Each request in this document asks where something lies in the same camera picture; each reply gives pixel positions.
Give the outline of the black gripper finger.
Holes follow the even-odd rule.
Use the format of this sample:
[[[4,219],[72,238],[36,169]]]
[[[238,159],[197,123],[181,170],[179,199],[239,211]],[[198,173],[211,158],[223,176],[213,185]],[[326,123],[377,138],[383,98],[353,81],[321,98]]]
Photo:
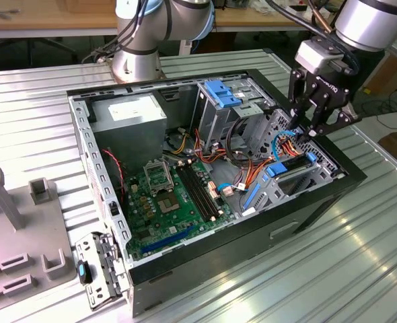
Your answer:
[[[289,129],[295,129],[305,118],[308,108],[310,91],[307,88],[308,71],[304,68],[296,68],[291,71],[289,78],[288,99],[291,103],[291,120]]]
[[[317,106],[310,126],[301,136],[302,142],[308,142],[319,136],[326,136],[361,120],[353,105],[348,102],[341,108],[330,109]]]

